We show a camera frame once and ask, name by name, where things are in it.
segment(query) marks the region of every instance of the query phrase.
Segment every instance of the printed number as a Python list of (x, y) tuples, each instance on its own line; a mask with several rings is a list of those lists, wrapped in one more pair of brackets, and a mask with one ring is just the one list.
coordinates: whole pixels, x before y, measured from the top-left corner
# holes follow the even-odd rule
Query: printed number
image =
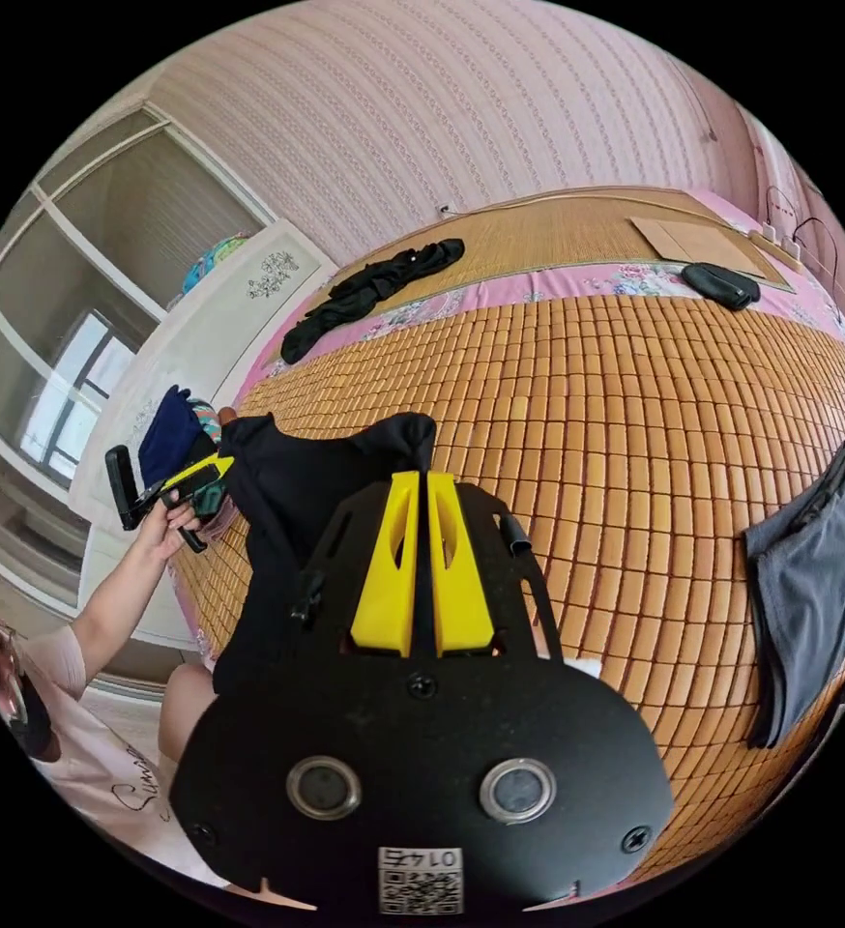
[(387, 868), (451, 870), (460, 865), (458, 854), (449, 850), (421, 851), (410, 848), (383, 848), (380, 865)]

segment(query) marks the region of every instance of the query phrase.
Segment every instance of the black fabric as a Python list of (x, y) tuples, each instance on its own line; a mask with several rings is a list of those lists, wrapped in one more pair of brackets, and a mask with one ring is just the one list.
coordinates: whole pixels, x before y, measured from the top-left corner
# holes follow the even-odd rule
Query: black fabric
[(10, 723), (16, 743), (30, 756), (41, 758), (52, 742), (52, 720), (48, 717), (43, 697), (39, 695), (29, 676), (19, 679), (19, 693), (26, 707), (26, 722)]
[(299, 573), (338, 505), (398, 471), (427, 471), (434, 446), (435, 422), (418, 413), (325, 441), (285, 435), (271, 415), (236, 419), (223, 428), (223, 453), (235, 458), (226, 487), (250, 525), (251, 581), (239, 623), (214, 668), (216, 693), (289, 653)]
[(697, 293), (726, 309), (744, 309), (761, 299), (761, 288), (754, 280), (717, 264), (688, 264), (681, 270), (681, 277)]
[(748, 743), (775, 747), (845, 659), (845, 443), (743, 539), (759, 686)]
[(386, 300), (408, 283), (444, 271), (464, 254), (461, 239), (445, 239), (416, 251), (407, 248), (387, 261), (366, 264), (361, 271), (337, 283), (329, 299), (312, 309), (287, 335), (280, 356), (295, 364), (319, 339), (347, 322), (364, 319), (381, 300)]

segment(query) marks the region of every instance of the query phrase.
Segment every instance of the bamboo sleeping mat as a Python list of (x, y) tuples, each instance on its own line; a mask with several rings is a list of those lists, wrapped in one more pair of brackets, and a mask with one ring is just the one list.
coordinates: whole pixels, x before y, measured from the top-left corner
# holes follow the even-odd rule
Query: bamboo sleeping mat
[[(802, 492), (845, 439), (845, 345), (679, 297), (499, 306), (299, 365), (256, 385), (240, 414), (327, 438), (402, 410), (439, 423), (436, 469), (521, 519), (566, 653), (599, 657), (654, 732), (677, 802), (636, 879), (734, 834), (845, 678), (844, 667), (780, 747), (744, 746), (757, 675), (736, 536)], [(205, 554), (179, 558), (218, 648), (248, 586), (246, 531), (239, 518)]]
[[(769, 283), (787, 286), (759, 248), (690, 194), (680, 190), (619, 187), (542, 194), (445, 219), (343, 268), (330, 287), (372, 261), (448, 238), (464, 241), (464, 257), (438, 275), (414, 281), (382, 301), (375, 307), (375, 314), (495, 276), (562, 265), (661, 260), (629, 221), (630, 217), (723, 229)], [(328, 291), (327, 287), (317, 294), (305, 308), (322, 303)]]

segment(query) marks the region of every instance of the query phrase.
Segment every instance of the person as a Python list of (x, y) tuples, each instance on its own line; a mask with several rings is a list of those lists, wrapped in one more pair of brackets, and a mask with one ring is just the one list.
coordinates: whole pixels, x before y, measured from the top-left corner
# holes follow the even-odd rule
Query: person
[[(178, 757), (169, 765), (165, 756), (162, 773), (80, 702), (88, 684), (131, 638), (168, 560), (183, 544), (181, 528), (200, 528), (193, 509), (169, 510), (159, 500), (126, 556), (70, 624), (21, 642), (0, 620), (0, 715), (39, 773), (84, 818), (173, 870), (249, 895), (204, 863), (170, 809), (167, 776), (183, 750), (168, 740), (175, 735), (164, 741)], [(175, 678), (177, 693), (166, 695), (169, 715), (175, 695), (187, 689), (182, 676)], [(296, 905), (267, 887), (257, 898)]]

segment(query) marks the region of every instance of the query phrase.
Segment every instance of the window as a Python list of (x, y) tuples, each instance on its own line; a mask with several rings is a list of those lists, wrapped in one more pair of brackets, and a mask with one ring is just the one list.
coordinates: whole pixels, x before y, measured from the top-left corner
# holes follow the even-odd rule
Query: window
[(152, 109), (51, 163), (0, 232), (0, 456), (63, 501), (104, 402), (193, 264), (270, 221)]
[(133, 357), (100, 315), (89, 312), (35, 402), (20, 440), (23, 453), (70, 485), (100, 410)]

